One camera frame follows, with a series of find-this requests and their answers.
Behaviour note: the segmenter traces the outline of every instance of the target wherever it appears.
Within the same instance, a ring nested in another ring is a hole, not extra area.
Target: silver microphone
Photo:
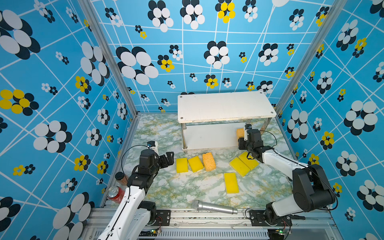
[[[237,209],[228,206],[222,206],[218,204],[210,204],[208,202],[199,201],[197,199],[192,201],[192,208],[198,211],[212,211],[212,212],[222,212],[225,214],[237,214]]]

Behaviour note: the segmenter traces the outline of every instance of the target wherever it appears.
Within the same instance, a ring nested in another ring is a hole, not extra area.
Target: red can
[[[119,204],[121,203],[121,200],[123,199],[124,194],[125,194],[125,191],[122,190],[121,187],[113,186],[109,188],[107,196],[109,199]]]

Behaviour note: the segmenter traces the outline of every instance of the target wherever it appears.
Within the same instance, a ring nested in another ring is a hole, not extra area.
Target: yellow sponge
[[[203,163],[204,163],[205,170],[207,172],[210,172],[216,169],[215,159],[212,156],[211,152],[207,152],[203,154]]]
[[[244,129],[239,128],[236,130],[237,139],[244,137]]]
[[[249,171],[249,167],[245,165],[238,157],[235,157],[232,161],[229,162],[229,165],[233,167],[242,177],[244,177]]]
[[[191,166],[192,172],[197,172],[204,168],[199,156],[188,159],[188,163]]]
[[[236,173],[224,173],[224,181],[227,193],[239,193],[239,186],[237,185]]]
[[[176,159],[176,171],[179,172],[188,172],[188,162],[187,158],[178,158]]]
[[[245,163],[245,165],[247,165],[252,170],[259,165],[259,161],[255,160],[251,154],[249,154],[248,156],[251,159],[247,159],[247,154],[248,152],[243,152],[242,154],[240,154],[239,158],[241,161],[243,161],[243,163]]]

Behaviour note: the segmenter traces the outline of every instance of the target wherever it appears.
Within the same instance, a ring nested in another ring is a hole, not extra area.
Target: wall
[[[279,115],[298,159],[325,169],[344,239],[384,239],[383,12],[348,0]]]
[[[0,239],[77,239],[131,116],[77,1],[0,10]]]
[[[277,104],[332,3],[92,1],[141,112],[177,112],[181,93],[260,90]]]

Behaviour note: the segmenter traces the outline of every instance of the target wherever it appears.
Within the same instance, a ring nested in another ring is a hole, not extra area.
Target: marble floor
[[[255,119],[252,127],[259,129],[262,124],[263,119]],[[275,119],[271,120],[267,131],[277,138],[275,149],[292,158]],[[265,145],[275,144],[274,137],[267,132],[262,135],[262,139]],[[147,193],[146,200],[155,202],[158,208],[191,208],[194,199],[235,208],[265,208],[267,203],[292,193],[291,184],[284,174],[260,163],[245,177],[236,174],[240,193],[227,194],[223,173],[235,172],[228,163],[244,150],[226,148],[183,152],[181,125],[177,122],[177,114],[141,114],[132,146],[145,145],[148,141],[158,141],[161,155],[169,151],[175,153],[175,164],[159,171]],[[127,153],[124,171],[128,176],[134,166],[139,164],[140,152],[143,149],[144,147],[134,147]],[[206,152],[212,152],[217,166],[215,170],[206,172],[203,169],[193,173],[189,167],[189,172],[176,173],[177,158],[200,156],[202,160],[202,154]]]

